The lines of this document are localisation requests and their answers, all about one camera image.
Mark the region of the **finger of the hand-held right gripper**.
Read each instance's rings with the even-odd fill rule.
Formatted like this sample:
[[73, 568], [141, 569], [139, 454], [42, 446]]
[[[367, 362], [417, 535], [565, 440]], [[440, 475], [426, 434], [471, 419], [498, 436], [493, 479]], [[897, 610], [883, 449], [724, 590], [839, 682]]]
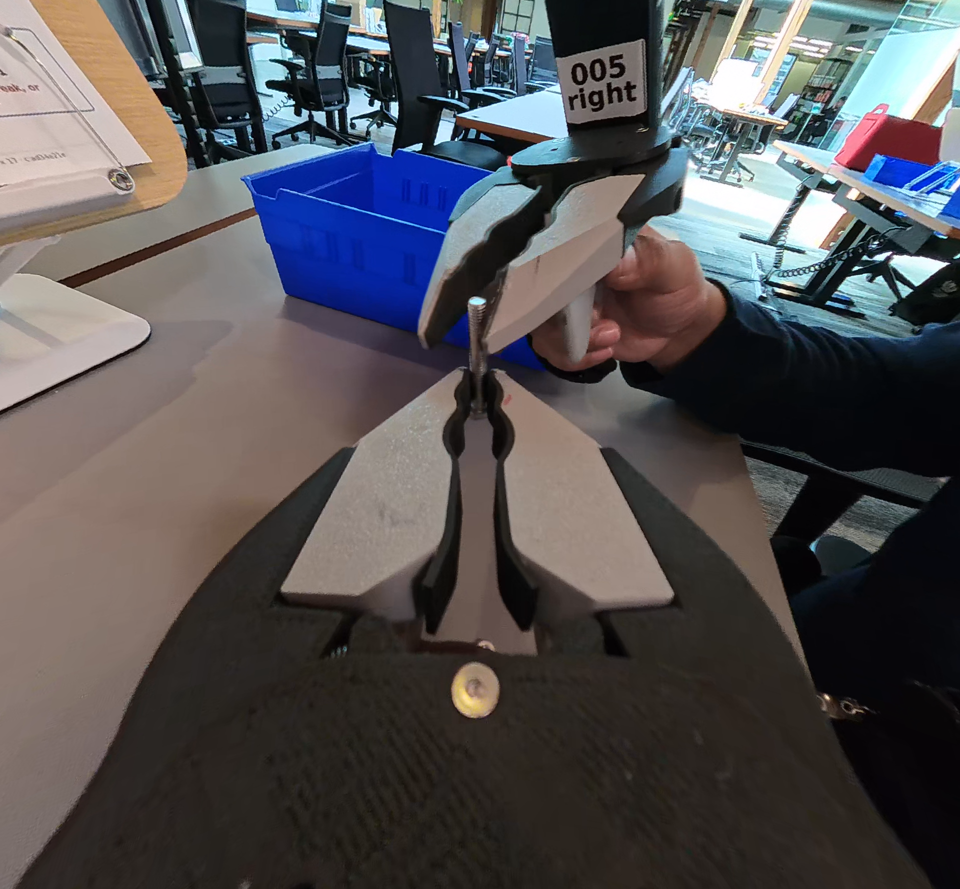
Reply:
[[416, 334], [437, 347], [466, 314], [470, 298], [497, 283], [501, 271], [543, 226], [543, 189], [474, 184], [456, 202], [420, 308]]
[[619, 212], [644, 181], [644, 174], [607, 176], [574, 185], [560, 198], [550, 223], [506, 267], [485, 329], [491, 353], [560, 315], [564, 352], [586, 354], [596, 284], [625, 253]]

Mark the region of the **person's right hand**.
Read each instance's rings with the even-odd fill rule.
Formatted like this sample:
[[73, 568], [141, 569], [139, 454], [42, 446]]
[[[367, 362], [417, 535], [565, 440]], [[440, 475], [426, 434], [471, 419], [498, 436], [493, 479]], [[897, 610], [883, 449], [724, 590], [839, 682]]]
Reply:
[[567, 354], [559, 317], [533, 331], [531, 346], [563, 372], [616, 360], [665, 373], [704, 343], [727, 309], [727, 296], [705, 277], [693, 250], [646, 225], [601, 282], [582, 359]]

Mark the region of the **person's dark clothing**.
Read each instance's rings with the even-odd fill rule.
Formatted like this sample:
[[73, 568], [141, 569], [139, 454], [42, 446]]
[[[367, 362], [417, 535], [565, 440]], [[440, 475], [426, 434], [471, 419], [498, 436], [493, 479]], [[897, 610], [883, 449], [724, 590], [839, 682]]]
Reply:
[[868, 558], [828, 575], [808, 545], [774, 558], [816, 689], [859, 783], [933, 887], [959, 886], [958, 471]]

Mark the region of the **person's right forearm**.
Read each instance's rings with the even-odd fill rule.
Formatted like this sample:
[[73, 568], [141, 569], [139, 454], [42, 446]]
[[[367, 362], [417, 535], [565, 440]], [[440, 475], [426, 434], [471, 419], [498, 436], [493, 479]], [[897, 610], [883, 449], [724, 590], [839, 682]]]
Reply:
[[751, 442], [841, 471], [959, 474], [959, 327], [844, 336], [721, 289], [726, 313], [676, 366], [620, 362], [627, 383]]

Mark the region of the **blue plastic bin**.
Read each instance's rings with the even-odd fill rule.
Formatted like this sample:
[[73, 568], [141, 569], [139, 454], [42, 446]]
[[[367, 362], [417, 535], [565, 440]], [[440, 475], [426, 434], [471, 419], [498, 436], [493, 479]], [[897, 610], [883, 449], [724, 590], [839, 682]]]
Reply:
[[243, 182], [287, 295], [415, 333], [451, 212], [489, 175], [365, 143]]

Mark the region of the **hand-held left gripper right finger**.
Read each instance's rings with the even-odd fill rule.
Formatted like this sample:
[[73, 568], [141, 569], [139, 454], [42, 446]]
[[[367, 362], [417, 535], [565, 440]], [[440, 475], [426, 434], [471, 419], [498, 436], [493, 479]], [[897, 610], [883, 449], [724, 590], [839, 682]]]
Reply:
[[521, 631], [675, 597], [601, 445], [501, 370], [485, 380], [499, 595]]

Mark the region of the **small blue tray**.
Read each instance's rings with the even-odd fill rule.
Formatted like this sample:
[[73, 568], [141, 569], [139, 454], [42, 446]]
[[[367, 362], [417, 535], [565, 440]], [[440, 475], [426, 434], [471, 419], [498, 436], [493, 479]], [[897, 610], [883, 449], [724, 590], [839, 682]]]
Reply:
[[877, 186], [906, 188], [933, 168], [935, 164], [924, 164], [877, 153], [863, 171], [863, 176]]

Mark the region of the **white office desk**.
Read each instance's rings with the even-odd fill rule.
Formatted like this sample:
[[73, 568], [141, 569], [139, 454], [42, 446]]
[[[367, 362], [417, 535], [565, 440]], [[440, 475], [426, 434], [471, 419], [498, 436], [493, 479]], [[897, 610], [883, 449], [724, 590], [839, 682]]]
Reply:
[[455, 125], [491, 139], [506, 139], [525, 145], [569, 134], [559, 92], [542, 90], [477, 107], [456, 117]]

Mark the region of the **steel bolt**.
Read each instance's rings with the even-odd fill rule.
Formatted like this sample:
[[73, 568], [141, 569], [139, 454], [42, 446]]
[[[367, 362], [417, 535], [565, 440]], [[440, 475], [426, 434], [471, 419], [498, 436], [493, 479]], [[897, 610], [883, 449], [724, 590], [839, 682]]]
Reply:
[[466, 307], [469, 333], [470, 416], [473, 419], [481, 419], [487, 413], [485, 385], [488, 355], [484, 341], [486, 310], [469, 311]]

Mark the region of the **wooden top desk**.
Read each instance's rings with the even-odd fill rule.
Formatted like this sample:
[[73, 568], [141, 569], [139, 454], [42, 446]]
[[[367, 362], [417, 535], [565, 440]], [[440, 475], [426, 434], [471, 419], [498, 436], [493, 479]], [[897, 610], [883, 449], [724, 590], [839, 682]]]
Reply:
[[[762, 294], [796, 305], [864, 319], [843, 292], [856, 278], [887, 285], [898, 304], [902, 289], [916, 285], [896, 269], [895, 258], [941, 263], [958, 260], [958, 217], [943, 215], [948, 195], [925, 194], [876, 185], [863, 173], [834, 162], [830, 151], [776, 142], [776, 165], [798, 180], [798, 190], [771, 235], [777, 256], [762, 278]], [[830, 190], [834, 205], [851, 218], [824, 259], [798, 268], [785, 267], [786, 233], [799, 209], [814, 191]]]

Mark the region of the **instruction sheet on stand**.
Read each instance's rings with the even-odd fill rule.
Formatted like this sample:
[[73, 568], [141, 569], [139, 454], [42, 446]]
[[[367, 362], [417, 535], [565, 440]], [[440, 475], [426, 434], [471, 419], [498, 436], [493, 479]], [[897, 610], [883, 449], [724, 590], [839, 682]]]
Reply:
[[187, 174], [179, 134], [97, 0], [30, 2], [150, 163], [1, 184], [3, 411], [126, 355], [151, 333], [145, 319], [24, 267], [63, 235], [167, 204]]

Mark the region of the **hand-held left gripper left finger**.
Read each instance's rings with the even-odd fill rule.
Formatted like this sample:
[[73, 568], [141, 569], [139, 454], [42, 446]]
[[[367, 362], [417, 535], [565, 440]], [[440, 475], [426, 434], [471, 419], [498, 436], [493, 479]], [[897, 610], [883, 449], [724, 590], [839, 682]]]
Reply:
[[457, 584], [470, 409], [462, 367], [354, 445], [281, 585], [287, 602], [437, 634]]

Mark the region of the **red plastic box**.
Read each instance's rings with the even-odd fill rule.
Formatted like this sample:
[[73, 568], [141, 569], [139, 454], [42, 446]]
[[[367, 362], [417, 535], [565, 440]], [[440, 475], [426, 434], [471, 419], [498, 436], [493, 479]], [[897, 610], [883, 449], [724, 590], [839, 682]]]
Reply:
[[847, 134], [833, 162], [865, 171], [875, 156], [931, 166], [940, 155], [942, 127], [889, 114], [886, 103], [867, 112]]

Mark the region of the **row of black office chairs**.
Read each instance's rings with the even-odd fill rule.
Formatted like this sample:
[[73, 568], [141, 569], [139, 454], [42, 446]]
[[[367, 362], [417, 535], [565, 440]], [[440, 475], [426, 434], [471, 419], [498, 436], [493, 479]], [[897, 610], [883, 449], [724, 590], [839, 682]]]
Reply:
[[[425, 9], [385, 2], [385, 18], [390, 47], [390, 85], [399, 105], [399, 119], [392, 149], [414, 147], [415, 151], [452, 163], [496, 171], [508, 162], [507, 155], [489, 141], [451, 139], [437, 141], [444, 112], [456, 115], [470, 111], [466, 100], [452, 99], [442, 93], [436, 61], [432, 26]], [[245, 0], [189, 0], [196, 35], [201, 38], [200, 53], [205, 72], [241, 69], [250, 63], [247, 46], [247, 10]], [[347, 85], [347, 40], [349, 19], [345, 7], [324, 3], [318, 33], [304, 65], [282, 59], [287, 78], [272, 81], [276, 91], [287, 93], [294, 107], [306, 112], [306, 122], [283, 130], [290, 136], [306, 130], [309, 139], [330, 139], [336, 145], [354, 146], [358, 137], [342, 134], [335, 127], [319, 126], [314, 115], [337, 115], [344, 120], [349, 103]]]

